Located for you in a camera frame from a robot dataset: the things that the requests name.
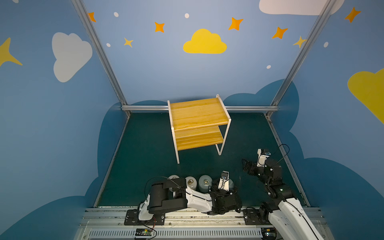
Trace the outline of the grey-blue tea canister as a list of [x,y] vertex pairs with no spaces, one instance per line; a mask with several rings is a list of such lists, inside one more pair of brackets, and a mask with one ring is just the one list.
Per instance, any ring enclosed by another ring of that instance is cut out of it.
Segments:
[[213,180],[212,180],[212,178],[210,176],[202,175],[199,178],[199,182],[198,182],[199,191],[201,193],[208,193],[210,187],[212,186],[212,181]]
[[234,189],[234,182],[231,179],[228,179],[224,183],[224,190],[229,192]]

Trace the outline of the white tea canister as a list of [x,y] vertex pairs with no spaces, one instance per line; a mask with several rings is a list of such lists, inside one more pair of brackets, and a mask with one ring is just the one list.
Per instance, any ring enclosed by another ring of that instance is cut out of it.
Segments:
[[169,191],[170,192],[176,192],[178,189],[179,189],[179,187],[180,187],[180,185],[179,185],[179,183],[178,183],[178,181],[175,181],[175,179],[179,179],[180,177],[179,176],[177,176],[177,175],[171,175],[171,176],[169,176],[169,179],[170,179],[170,181],[172,182],[172,185],[171,185],[171,187],[169,188]]
[[191,176],[186,177],[186,183],[187,183],[187,186],[192,190],[195,191],[197,189],[198,181],[194,177],[191,177]]

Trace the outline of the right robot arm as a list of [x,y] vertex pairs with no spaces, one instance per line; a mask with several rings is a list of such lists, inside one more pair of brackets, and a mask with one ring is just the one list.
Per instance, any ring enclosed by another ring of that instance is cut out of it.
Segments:
[[290,186],[283,181],[281,165],[268,158],[263,165],[242,159],[243,171],[264,183],[271,202],[263,202],[257,216],[269,223],[284,240],[322,240],[324,237],[312,223]]

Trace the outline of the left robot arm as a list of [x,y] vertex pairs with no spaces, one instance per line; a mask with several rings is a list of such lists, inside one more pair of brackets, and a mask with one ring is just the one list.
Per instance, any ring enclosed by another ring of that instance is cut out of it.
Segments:
[[149,194],[138,208],[138,220],[146,222],[166,213],[192,208],[215,216],[230,211],[240,212],[243,207],[237,188],[230,187],[229,178],[219,178],[202,193],[190,188],[186,179],[165,179],[151,185]]

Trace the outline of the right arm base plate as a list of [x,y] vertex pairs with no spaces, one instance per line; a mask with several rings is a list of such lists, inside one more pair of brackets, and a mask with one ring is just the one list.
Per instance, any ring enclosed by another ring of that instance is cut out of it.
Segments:
[[263,209],[247,208],[243,210],[245,224],[250,226],[270,225],[268,212]]

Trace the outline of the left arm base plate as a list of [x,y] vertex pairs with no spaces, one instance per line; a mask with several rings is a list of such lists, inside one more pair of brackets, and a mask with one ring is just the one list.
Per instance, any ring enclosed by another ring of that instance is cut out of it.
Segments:
[[128,210],[124,220],[125,226],[163,226],[165,223],[165,214],[155,214],[150,220],[140,221],[138,210]]

